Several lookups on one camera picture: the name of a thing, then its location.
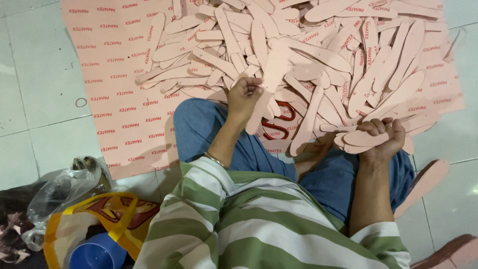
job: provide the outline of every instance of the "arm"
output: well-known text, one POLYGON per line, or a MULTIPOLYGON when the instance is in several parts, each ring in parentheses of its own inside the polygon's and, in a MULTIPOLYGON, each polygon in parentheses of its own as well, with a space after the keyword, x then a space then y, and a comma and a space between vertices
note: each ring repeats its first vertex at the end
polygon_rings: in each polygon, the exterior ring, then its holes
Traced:
MULTIPOLYGON (((383 121, 373 119, 358 127, 376 136, 385 132, 383 121)), ((405 129, 393 121, 391 139, 360 154, 355 194, 350 213, 350 239, 372 252, 389 268, 409 268, 410 254, 403 245, 390 206, 389 162, 403 147, 405 129)))
MULTIPOLYGON (((229 113, 208 152, 231 163, 234 145, 261 95, 261 80, 243 78, 228 96, 229 113)), ((218 163, 201 157, 181 164, 183 178, 150 223, 134 268, 217 268, 214 226, 233 182, 218 163)))
POLYGON ((261 83, 260 78, 242 78, 229 91, 228 117, 207 150, 225 167, 231 165, 239 134, 246 127, 256 102, 262 95, 263 89, 258 86, 261 83))

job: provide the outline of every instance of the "wrist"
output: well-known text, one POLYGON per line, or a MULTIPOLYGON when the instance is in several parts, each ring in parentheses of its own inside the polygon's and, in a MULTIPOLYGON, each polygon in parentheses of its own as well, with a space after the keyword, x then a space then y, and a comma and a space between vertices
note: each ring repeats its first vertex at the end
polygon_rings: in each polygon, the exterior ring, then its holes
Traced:
POLYGON ((358 169, 359 173, 365 173, 369 176, 372 176, 383 171, 388 171, 389 163, 381 161, 361 160, 358 169))
POLYGON ((228 129, 230 132, 239 135, 244 128, 246 128, 247 122, 242 122, 239 119, 233 117, 227 117, 226 122, 223 125, 223 128, 228 129))

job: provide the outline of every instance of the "blue cup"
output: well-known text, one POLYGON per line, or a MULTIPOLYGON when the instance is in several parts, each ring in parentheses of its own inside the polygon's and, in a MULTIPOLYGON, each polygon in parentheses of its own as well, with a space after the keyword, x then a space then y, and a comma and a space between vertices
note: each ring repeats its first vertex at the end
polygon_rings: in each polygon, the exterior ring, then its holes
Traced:
POLYGON ((73 250, 70 269, 120 269, 126 253, 108 233, 97 234, 73 250))

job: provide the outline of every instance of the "left hand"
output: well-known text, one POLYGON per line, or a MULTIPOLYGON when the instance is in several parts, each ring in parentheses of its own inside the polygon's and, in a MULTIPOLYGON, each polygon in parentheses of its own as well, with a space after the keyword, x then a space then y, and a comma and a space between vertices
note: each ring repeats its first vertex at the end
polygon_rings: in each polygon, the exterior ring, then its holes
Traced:
POLYGON ((244 129, 264 89, 260 78, 241 78, 228 95, 228 120, 244 129))

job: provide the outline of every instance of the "red scissors handle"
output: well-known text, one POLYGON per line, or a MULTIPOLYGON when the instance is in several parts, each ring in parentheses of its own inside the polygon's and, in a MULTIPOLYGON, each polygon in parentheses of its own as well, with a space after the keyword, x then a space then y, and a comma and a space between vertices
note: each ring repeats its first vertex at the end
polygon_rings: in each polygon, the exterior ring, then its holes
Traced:
MULTIPOLYGON (((291 112, 291 117, 286 117, 284 115, 281 115, 279 117, 279 119, 282 119, 282 120, 285 120, 285 121, 292 121, 295 119, 295 109, 294 107, 292 107, 288 102, 282 102, 282 101, 276 101, 277 104, 279 106, 285 106, 289 109, 289 111, 291 112)), ((275 140, 276 138, 273 138, 272 136, 270 136, 266 130, 264 130, 264 127, 268 127, 268 128, 271 128, 271 129, 274 129, 274 130, 278 130, 278 131, 281 131, 281 132, 284 132, 284 136, 280 139, 287 139, 287 137, 289 136, 289 130, 287 130, 286 128, 284 127, 281 127, 281 126, 278 126, 278 125, 275 125, 275 124, 272 124, 272 123, 268 123, 267 120, 263 120, 262 121, 262 130, 264 131, 264 137, 269 139, 269 140, 275 140)))

